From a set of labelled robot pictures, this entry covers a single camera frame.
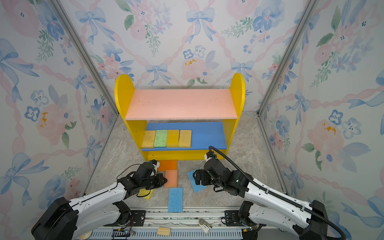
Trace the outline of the dark orange sponge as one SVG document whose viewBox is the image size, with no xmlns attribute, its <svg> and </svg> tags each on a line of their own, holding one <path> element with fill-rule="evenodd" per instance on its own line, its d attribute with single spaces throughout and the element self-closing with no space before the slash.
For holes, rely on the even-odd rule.
<svg viewBox="0 0 384 240">
<path fill-rule="evenodd" d="M 177 160 L 161 160 L 159 163 L 159 172 L 165 172 L 166 170 L 176 170 L 178 168 Z"/>
</svg>

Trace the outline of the blue sponge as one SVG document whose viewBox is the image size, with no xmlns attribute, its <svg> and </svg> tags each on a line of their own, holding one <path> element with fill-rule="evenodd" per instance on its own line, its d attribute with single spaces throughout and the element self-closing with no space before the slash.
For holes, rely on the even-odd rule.
<svg viewBox="0 0 384 240">
<path fill-rule="evenodd" d="M 193 176 L 194 172 L 195 172 L 195 170 L 188 172 L 188 177 L 189 177 L 189 180 L 190 180 L 190 183 L 192 185 L 194 192 L 197 193 L 199 191 L 206 189 L 207 186 L 202 186 L 202 185 L 196 184 L 194 176 Z"/>
<path fill-rule="evenodd" d="M 181 213 L 183 211 L 183 188 L 169 189 L 169 213 Z"/>
</svg>

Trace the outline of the light orange sponge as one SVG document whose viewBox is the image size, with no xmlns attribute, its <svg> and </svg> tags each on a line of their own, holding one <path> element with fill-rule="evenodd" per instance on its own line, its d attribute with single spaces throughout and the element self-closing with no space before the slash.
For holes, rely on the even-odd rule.
<svg viewBox="0 0 384 240">
<path fill-rule="evenodd" d="M 167 179 L 167 182 L 165 183 L 164 188 L 176 188 L 178 185 L 178 170 L 166 170 L 165 178 Z"/>
</svg>

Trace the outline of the dull yellow sponge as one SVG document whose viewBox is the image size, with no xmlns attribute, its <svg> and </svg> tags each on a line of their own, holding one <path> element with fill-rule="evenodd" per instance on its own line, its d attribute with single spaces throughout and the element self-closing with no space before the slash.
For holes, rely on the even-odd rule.
<svg viewBox="0 0 384 240">
<path fill-rule="evenodd" d="M 145 131 L 142 141 L 142 149 L 152 149 L 155 144 L 156 131 Z"/>
</svg>

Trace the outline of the blue sponge front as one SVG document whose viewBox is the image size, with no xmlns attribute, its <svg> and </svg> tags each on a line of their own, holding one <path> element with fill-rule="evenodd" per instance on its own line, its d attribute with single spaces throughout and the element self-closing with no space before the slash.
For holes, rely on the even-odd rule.
<svg viewBox="0 0 384 240">
<path fill-rule="evenodd" d="M 169 213 L 181 213 L 183 211 L 183 188 L 169 189 Z"/>
</svg>

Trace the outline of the green sponge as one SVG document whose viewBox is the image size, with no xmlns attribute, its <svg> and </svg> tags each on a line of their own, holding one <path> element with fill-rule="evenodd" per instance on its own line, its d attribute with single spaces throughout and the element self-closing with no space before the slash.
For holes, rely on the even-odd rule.
<svg viewBox="0 0 384 240">
<path fill-rule="evenodd" d="M 167 147 L 168 130 L 156 130 L 154 147 L 166 148 Z"/>
</svg>

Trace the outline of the tan yellow sponge front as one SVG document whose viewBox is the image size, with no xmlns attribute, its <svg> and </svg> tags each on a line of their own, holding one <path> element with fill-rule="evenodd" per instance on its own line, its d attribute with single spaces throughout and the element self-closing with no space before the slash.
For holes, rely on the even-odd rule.
<svg viewBox="0 0 384 240">
<path fill-rule="evenodd" d="M 192 144 L 192 130 L 180 130 L 179 148 L 190 148 Z"/>
</svg>

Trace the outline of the deep yellow sponge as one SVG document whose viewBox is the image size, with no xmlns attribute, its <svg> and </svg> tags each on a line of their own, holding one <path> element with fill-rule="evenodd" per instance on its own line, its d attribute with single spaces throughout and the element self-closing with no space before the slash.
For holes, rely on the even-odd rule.
<svg viewBox="0 0 384 240">
<path fill-rule="evenodd" d="M 179 130 L 168 130 L 167 133 L 167 148 L 178 148 L 179 147 Z"/>
</svg>

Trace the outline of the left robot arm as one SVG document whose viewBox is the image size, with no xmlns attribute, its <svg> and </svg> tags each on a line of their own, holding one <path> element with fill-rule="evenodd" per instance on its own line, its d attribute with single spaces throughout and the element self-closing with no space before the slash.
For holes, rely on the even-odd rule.
<svg viewBox="0 0 384 240">
<path fill-rule="evenodd" d="M 102 190 L 71 200 L 56 199 L 32 227 L 32 236 L 36 240 L 74 240 L 102 226 L 129 225 L 134 216 L 124 200 L 142 189 L 161 188 L 167 179 L 158 173 L 160 165 L 156 160 L 144 162 L 136 171 L 118 175 L 116 182 Z"/>
</svg>

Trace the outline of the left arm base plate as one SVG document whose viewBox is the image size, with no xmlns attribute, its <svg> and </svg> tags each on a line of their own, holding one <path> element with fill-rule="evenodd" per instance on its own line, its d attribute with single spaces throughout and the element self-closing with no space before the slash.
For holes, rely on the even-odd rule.
<svg viewBox="0 0 384 240">
<path fill-rule="evenodd" d="M 131 210 L 128 213 L 124 214 L 120 226 L 127 227 L 143 227 L 146 219 L 145 210 Z"/>
</svg>

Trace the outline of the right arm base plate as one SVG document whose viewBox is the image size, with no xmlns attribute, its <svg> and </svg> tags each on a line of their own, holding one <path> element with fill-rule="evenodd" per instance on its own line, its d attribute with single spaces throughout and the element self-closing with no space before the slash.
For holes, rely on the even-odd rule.
<svg viewBox="0 0 384 240">
<path fill-rule="evenodd" d="M 250 218 L 250 213 L 241 210 L 226 210 L 224 211 L 224 223 L 227 227 L 247 227 L 258 228 L 265 227 L 265 224 L 256 224 Z"/>
</svg>

